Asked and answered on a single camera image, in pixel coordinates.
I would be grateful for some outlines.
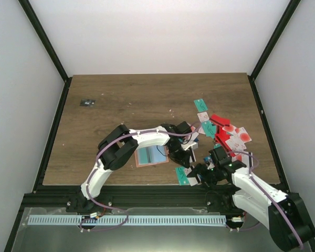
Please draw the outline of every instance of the white backdrop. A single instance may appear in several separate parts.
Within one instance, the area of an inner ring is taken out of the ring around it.
[[[62,88],[19,2],[0,0],[0,252],[32,192]]]
[[[301,1],[256,82],[288,183],[315,225],[315,0]]]
[[[68,75],[251,74],[288,0],[30,0]]]

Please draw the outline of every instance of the black metal frame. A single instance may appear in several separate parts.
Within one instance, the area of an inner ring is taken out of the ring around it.
[[[33,187],[33,192],[25,194],[20,209],[18,211],[12,232],[9,236],[5,251],[11,251],[16,233],[19,228],[19,224],[23,215],[23,211],[26,207],[66,207],[69,210],[72,207],[73,202],[77,198],[77,193],[80,191],[79,186],[44,186],[43,179],[50,158],[51,150],[55,141],[55,136],[63,112],[63,108],[66,102],[66,98],[69,92],[72,77],[69,78],[66,74],[57,54],[52,47],[40,21],[38,20],[29,0],[19,0],[23,10],[29,18],[32,26],[38,34],[40,40],[45,46],[50,58],[56,66],[59,74],[64,81],[64,87],[62,95],[60,97],[59,105],[55,114],[55,118],[50,130],[49,138],[46,144],[44,155],[41,160],[37,178]],[[270,132],[270,128],[266,119],[266,115],[261,105],[261,100],[258,95],[258,91],[255,85],[255,79],[264,66],[267,58],[273,50],[276,42],[278,41],[285,26],[288,24],[290,17],[293,15],[300,0],[291,0],[288,4],[282,18],[280,19],[273,35],[271,36],[263,54],[261,55],[254,71],[251,76],[248,76],[250,86],[259,110],[262,124],[265,129],[267,140],[274,158],[274,162],[277,168],[277,172],[280,178],[279,185],[273,185],[276,188],[289,191],[287,179],[283,172],[283,168],[280,162],[278,152],[276,150],[273,137]],[[225,186],[224,191],[233,190],[233,186]],[[132,207],[196,207],[207,208],[209,212],[220,212],[224,215],[239,214],[239,211],[231,209],[223,209],[221,205],[222,199],[218,194],[206,195],[206,190],[200,186],[196,187],[180,187],[180,186],[104,186],[102,193],[97,198],[100,202],[111,201],[113,205],[123,208]],[[206,202],[210,201],[211,205],[207,206]],[[315,251],[315,240],[310,241],[312,251]]]

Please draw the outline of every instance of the teal card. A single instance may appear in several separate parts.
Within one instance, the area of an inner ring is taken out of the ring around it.
[[[195,106],[197,107],[197,110],[199,112],[204,112],[208,110],[208,107],[206,106],[203,99],[194,100]]]
[[[210,121],[202,122],[202,129],[207,137],[215,138],[216,125],[213,125]]]
[[[187,175],[185,175],[185,173],[184,173],[184,167],[180,166],[180,167],[175,168],[175,170],[176,170],[178,183],[180,185],[190,185],[190,183],[187,179]]]

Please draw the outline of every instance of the brown wood surface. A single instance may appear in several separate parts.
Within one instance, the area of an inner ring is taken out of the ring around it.
[[[260,159],[256,174],[268,183],[279,183],[266,135],[245,73],[82,75],[72,79],[45,185],[78,185],[89,175],[98,143],[116,126],[149,129],[163,122],[195,122],[195,99],[203,98],[208,114],[229,118],[252,138],[247,150]],[[82,99],[95,99],[93,107],[81,107]],[[213,147],[212,139],[199,136],[197,161]],[[178,184],[172,161],[135,167],[134,156],[113,172],[106,184]]]

